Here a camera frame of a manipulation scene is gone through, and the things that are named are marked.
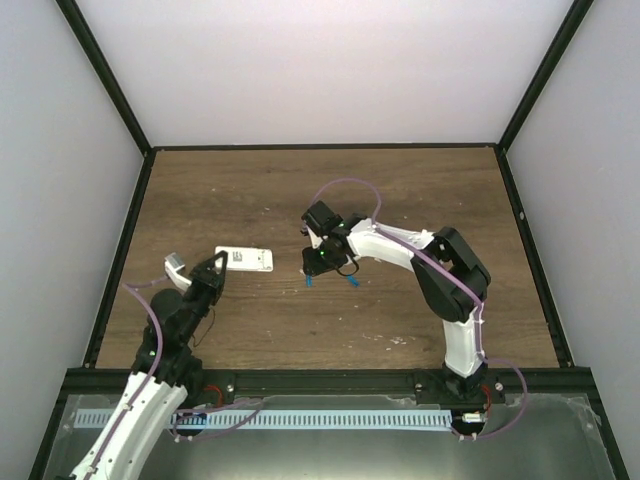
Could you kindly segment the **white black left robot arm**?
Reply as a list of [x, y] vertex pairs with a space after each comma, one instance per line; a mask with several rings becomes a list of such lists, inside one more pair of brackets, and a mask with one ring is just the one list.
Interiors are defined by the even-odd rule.
[[113, 413], [70, 479], [137, 479], [174, 412], [203, 395], [202, 361], [189, 342], [222, 296], [228, 261], [219, 250], [183, 275], [171, 254], [165, 274], [173, 286], [149, 300], [138, 286], [123, 285], [143, 306], [147, 326]]

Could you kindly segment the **white air conditioner remote control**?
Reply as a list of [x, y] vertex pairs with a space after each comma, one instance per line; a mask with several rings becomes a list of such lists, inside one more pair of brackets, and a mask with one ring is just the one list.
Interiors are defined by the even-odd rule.
[[270, 249], [255, 247], [217, 246], [214, 255], [227, 253], [226, 269], [240, 272], [272, 272], [274, 257]]

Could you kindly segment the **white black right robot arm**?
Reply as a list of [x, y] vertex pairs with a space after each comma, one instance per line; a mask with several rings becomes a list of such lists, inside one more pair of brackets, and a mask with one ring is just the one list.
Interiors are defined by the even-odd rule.
[[361, 214], [344, 219], [322, 201], [301, 220], [310, 240], [302, 250], [309, 277], [340, 273], [366, 258], [415, 275], [427, 306], [443, 322], [445, 393], [458, 403], [471, 400], [486, 371], [481, 329], [491, 276], [461, 234], [451, 227], [410, 231]]

